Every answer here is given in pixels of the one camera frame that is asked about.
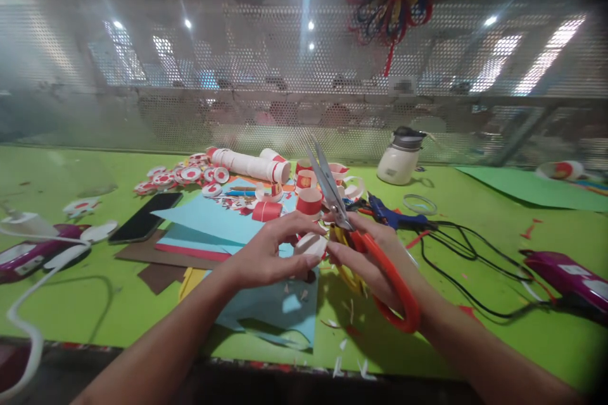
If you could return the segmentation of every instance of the black phone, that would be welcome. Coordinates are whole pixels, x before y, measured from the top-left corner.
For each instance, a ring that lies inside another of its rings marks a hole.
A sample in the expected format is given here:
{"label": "black phone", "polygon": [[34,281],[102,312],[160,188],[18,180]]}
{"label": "black phone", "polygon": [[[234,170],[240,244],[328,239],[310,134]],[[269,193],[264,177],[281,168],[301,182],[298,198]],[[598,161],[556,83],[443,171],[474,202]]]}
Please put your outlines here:
{"label": "black phone", "polygon": [[129,218],[124,225],[110,236],[108,243],[128,244],[129,242],[148,240],[164,220],[150,212],[175,207],[182,196],[181,193],[154,195],[134,216]]}

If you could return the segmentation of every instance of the perforated metal mesh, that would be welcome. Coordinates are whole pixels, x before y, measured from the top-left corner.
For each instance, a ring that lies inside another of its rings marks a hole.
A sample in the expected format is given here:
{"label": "perforated metal mesh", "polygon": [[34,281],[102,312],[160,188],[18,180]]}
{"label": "perforated metal mesh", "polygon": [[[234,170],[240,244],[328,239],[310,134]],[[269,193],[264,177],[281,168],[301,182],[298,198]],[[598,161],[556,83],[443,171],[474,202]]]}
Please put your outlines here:
{"label": "perforated metal mesh", "polygon": [[[3,0],[2,138],[295,158],[312,134],[330,159],[377,161],[410,125],[438,140],[425,162],[534,166],[565,158],[559,138],[608,169],[605,0],[440,0],[395,48],[391,78],[418,95],[403,98],[382,76],[388,48],[357,42],[344,0],[302,2]],[[553,132],[560,119],[576,127]]]}

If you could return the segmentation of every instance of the blue paper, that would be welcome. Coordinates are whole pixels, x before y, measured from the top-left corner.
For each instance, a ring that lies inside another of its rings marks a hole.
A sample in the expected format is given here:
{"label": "blue paper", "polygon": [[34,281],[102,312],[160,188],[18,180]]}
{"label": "blue paper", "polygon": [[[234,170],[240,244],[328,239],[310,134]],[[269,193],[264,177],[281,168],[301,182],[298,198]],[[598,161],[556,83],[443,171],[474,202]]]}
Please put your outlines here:
{"label": "blue paper", "polygon": [[240,244],[249,242],[264,226],[264,223],[223,208],[201,194],[183,206],[152,213],[178,225]]}
{"label": "blue paper", "polygon": [[[240,291],[222,310],[216,324],[234,331],[243,332],[245,329],[239,320],[253,318],[277,328],[296,330],[301,333],[312,347],[315,342],[315,315],[317,312],[317,290],[319,280],[305,283],[300,280],[286,280],[274,285],[244,289]],[[308,292],[304,301],[300,300],[302,292]],[[291,346],[294,342],[283,337],[277,337],[264,332],[255,335],[273,343]]]}
{"label": "blue paper", "polygon": [[[225,184],[224,190],[250,185],[250,182],[238,178]],[[251,215],[241,215],[238,211],[226,209],[216,200],[205,198],[201,194],[182,206],[152,213],[175,224],[159,244],[228,254],[237,253],[264,226],[261,221],[252,219]],[[279,255],[282,258],[292,254],[293,246],[280,245]]]}
{"label": "blue paper", "polygon": [[157,244],[235,254],[244,244],[175,224]]}

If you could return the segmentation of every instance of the bottle lid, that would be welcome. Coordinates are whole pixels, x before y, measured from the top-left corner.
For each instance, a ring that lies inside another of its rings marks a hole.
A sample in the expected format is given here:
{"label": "bottle lid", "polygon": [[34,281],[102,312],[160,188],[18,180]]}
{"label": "bottle lid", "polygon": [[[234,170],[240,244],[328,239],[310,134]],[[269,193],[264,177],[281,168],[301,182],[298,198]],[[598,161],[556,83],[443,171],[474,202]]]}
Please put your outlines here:
{"label": "bottle lid", "polygon": [[426,133],[416,131],[410,127],[398,127],[393,132],[393,147],[401,150],[418,150]]}

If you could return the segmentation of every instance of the white thermos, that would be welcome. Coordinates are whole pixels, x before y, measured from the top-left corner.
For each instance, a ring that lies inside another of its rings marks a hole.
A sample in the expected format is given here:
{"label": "white thermos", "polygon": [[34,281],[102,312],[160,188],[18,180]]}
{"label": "white thermos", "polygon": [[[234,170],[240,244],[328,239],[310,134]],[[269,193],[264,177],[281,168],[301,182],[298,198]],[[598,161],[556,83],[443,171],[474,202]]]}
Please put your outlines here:
{"label": "white thermos", "polygon": [[399,127],[393,132],[393,142],[384,151],[378,164],[377,176],[393,185],[410,182],[418,164],[418,155],[426,133]]}

